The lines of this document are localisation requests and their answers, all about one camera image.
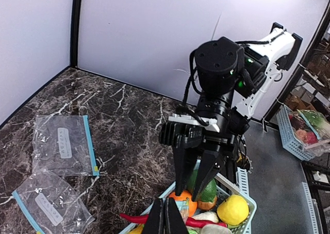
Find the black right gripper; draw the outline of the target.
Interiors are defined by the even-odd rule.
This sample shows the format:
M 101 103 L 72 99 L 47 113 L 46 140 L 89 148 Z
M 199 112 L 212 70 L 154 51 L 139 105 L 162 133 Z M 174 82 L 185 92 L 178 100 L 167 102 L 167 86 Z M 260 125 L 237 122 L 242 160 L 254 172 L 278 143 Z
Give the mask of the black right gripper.
M 207 131 L 203 126 L 166 122 L 159 133 L 159 143 L 172 147 L 175 167 L 175 195 L 180 196 L 201 156 L 192 199 L 197 200 L 205 187 L 224 165 L 224 157 L 237 156 L 234 135 Z

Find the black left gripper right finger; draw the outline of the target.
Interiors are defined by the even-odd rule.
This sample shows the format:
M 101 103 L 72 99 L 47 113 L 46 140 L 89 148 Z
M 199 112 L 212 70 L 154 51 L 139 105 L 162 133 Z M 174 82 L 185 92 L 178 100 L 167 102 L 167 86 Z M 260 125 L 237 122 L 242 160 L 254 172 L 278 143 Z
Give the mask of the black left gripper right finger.
M 173 198 L 167 198 L 165 200 L 164 229 L 166 234 L 188 233 L 188 229 Z

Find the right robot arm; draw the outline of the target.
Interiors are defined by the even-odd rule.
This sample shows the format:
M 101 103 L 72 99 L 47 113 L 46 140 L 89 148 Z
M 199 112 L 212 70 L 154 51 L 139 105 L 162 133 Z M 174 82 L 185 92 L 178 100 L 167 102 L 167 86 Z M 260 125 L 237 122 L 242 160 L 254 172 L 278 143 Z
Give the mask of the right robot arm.
M 159 134 L 159 142 L 173 150 L 176 195 L 197 171 L 192 199 L 198 199 L 221 167 L 237 159 L 238 138 L 248 130 L 271 84 L 291 68 L 302 41 L 273 23 L 259 41 L 221 37 L 191 52 L 184 95 L 193 88 L 199 95 L 197 106 L 190 109 L 184 98 Z

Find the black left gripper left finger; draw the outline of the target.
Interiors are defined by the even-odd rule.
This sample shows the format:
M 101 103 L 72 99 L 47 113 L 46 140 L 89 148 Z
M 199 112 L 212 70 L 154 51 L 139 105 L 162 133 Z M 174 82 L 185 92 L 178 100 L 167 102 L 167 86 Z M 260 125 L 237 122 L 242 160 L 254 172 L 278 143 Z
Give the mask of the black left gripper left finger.
M 152 208 L 144 224 L 142 234 L 163 234 L 164 232 L 164 200 L 154 200 Z

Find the green avocado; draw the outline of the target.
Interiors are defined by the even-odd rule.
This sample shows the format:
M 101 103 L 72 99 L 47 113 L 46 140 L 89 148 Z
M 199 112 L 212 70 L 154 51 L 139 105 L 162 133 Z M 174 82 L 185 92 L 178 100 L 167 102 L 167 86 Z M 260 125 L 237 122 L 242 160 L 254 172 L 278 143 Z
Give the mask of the green avocado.
M 191 194 L 193 194 L 197 172 L 198 170 L 194 170 L 187 182 L 186 188 Z M 202 202 L 213 202 L 216 196 L 217 196 L 217 184 L 216 181 L 212 179 L 204 188 L 204 190 L 198 195 L 196 200 Z

